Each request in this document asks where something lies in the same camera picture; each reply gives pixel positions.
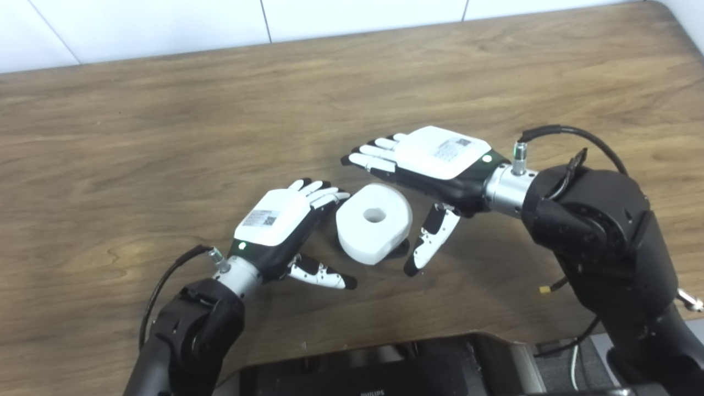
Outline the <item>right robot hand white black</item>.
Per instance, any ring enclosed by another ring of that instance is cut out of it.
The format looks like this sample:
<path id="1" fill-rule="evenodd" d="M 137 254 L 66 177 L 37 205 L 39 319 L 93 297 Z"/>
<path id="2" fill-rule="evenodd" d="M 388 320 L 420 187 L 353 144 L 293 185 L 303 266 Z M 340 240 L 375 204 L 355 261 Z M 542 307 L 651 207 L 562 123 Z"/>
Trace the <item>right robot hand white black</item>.
<path id="1" fill-rule="evenodd" d="M 434 199 L 403 267 L 405 275 L 414 277 L 430 263 L 460 219 L 490 211 L 486 185 L 508 160 L 485 140 L 427 126 L 357 146 L 341 163 Z"/>

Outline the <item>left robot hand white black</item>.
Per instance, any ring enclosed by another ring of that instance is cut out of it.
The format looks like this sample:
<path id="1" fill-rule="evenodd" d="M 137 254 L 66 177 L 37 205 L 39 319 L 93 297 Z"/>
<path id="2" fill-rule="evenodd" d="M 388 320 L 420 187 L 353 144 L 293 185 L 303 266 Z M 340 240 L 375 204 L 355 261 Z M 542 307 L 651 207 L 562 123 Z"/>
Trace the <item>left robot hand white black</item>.
<path id="1" fill-rule="evenodd" d="M 226 285 L 236 293 L 289 277 L 336 290 L 355 290 L 356 278 L 340 273 L 301 249 L 320 222 L 335 213 L 350 193 L 327 181 L 295 180 L 268 191 L 236 227 Z"/>

